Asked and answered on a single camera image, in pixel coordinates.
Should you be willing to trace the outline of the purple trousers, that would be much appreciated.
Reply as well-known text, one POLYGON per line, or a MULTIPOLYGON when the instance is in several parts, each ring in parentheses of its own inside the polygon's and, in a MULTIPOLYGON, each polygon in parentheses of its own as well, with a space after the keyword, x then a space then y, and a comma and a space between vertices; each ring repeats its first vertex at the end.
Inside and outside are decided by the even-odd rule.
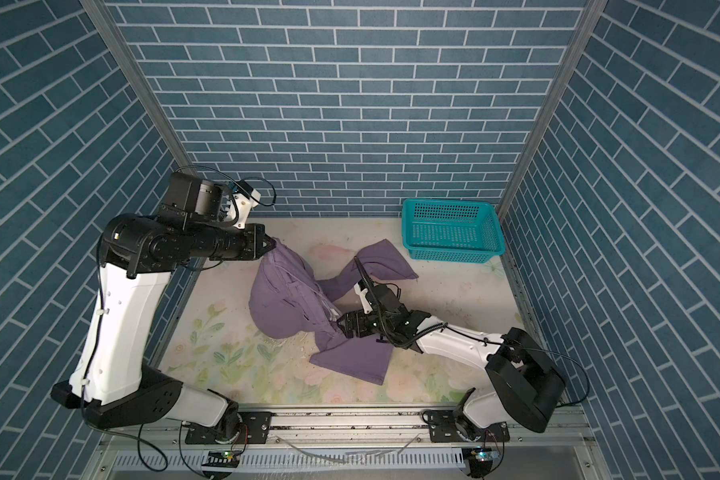
POLYGON ((354 290, 360 273, 353 262, 329 279, 318 280, 312 267, 282 241, 259 264, 249 299, 254 325, 272 339, 314 334, 318 352, 310 363, 371 384, 384 383, 393 347, 373 334, 347 338, 337 326, 335 302, 354 290))

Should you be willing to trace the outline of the teal plastic basket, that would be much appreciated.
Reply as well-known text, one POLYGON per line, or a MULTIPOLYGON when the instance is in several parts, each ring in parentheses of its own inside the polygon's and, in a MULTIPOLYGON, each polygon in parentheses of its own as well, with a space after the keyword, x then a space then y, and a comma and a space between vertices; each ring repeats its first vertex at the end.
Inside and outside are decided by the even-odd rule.
POLYGON ((405 200, 402 240, 415 260, 483 264, 506 251, 494 207, 474 201, 405 200))

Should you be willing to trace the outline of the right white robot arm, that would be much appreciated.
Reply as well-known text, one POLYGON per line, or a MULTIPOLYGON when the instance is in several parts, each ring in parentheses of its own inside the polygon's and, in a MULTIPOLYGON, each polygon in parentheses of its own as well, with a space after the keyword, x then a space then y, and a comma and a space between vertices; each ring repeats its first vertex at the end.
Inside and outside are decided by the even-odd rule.
POLYGON ((487 334, 453 326, 428 312, 374 303, 342 315, 339 329, 350 338, 376 335, 396 348, 441 356, 483 371, 489 388, 472 388, 451 415, 467 441, 483 439, 505 422, 535 433, 547 429, 566 387, 565 375, 524 330, 487 334))

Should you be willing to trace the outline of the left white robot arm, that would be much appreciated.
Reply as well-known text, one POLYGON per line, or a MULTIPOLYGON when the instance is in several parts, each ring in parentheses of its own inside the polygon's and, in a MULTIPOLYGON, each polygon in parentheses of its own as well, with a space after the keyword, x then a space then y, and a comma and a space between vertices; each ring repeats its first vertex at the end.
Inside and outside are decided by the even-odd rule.
POLYGON ((98 298, 79 363, 51 397, 78 409, 93 429, 112 432, 161 419, 199 425, 218 443, 235 440, 242 419, 235 401, 148 366, 144 353, 160 299, 173 272, 192 259, 258 260, 276 245, 261 224, 225 230, 186 214, 123 214, 98 244, 98 298))

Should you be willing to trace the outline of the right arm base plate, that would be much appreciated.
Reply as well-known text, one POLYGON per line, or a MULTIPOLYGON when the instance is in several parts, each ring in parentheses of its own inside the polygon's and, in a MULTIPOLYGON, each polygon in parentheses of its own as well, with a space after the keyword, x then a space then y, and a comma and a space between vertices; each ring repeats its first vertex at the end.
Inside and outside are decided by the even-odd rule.
POLYGON ((420 414, 427 426, 433 443, 505 443, 510 440, 505 423, 494 423, 480 428, 473 425, 463 414, 442 409, 427 409, 420 414))

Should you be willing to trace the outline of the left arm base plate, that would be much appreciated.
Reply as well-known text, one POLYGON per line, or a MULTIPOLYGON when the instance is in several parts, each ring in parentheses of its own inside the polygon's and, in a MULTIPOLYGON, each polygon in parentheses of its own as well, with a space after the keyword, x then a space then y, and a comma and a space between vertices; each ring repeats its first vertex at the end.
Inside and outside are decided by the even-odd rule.
POLYGON ((272 418, 269 411, 226 414, 213 427, 191 423, 184 440, 189 445, 265 444, 272 418))

